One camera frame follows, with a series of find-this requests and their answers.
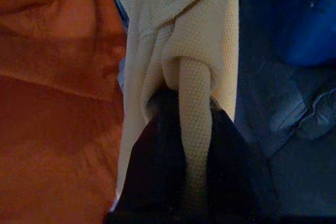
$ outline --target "cream sweater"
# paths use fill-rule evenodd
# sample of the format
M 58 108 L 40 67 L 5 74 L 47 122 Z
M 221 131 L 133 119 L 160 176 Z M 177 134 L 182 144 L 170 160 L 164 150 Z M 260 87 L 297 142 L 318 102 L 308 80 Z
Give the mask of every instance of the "cream sweater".
M 238 69 L 238 0 L 120 0 L 130 23 L 124 83 L 124 126 L 117 199 L 133 144 L 151 118 L 148 100 L 166 82 L 179 91 L 186 155 L 183 209 L 206 204 L 206 161 L 212 94 L 233 119 Z

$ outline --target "cream knit fabric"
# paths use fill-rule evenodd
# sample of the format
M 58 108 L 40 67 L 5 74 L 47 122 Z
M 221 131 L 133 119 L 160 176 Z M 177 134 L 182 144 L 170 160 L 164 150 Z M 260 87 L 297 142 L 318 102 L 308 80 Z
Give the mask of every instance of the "cream knit fabric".
M 151 118 L 147 103 L 165 81 L 179 91 L 186 155 L 184 209 L 206 204 L 211 93 L 233 119 L 238 69 L 238 0 L 120 0 L 130 23 L 124 127 L 118 163 L 122 192 L 135 141 Z

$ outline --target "white knit garment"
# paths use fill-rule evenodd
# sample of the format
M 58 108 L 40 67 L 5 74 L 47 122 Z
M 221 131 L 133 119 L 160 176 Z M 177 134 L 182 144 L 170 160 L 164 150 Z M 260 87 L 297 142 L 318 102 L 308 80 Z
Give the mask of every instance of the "white knit garment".
M 165 81 L 179 92 L 186 155 L 183 209 L 206 209 L 206 162 L 213 94 L 233 119 L 238 69 L 238 0 L 120 0 L 127 11 L 124 126 L 119 199 L 132 147 L 152 117 L 148 100 Z

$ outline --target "orange shirt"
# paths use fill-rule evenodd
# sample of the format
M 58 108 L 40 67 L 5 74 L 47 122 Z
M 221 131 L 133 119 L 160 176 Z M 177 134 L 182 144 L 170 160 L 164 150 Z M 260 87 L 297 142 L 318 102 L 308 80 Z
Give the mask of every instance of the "orange shirt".
M 113 0 L 0 0 L 0 223 L 101 223 L 123 121 Z

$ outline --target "black fabric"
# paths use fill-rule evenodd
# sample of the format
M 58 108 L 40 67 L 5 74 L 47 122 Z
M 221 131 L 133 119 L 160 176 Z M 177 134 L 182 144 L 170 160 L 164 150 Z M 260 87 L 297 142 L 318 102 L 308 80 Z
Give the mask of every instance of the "black fabric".
M 275 223 L 276 197 L 266 161 L 244 141 L 227 114 L 211 101 L 212 139 L 208 154 L 209 218 L 179 213 L 185 157 L 178 94 L 161 90 L 152 99 L 156 116 L 133 147 L 124 190 L 106 224 Z

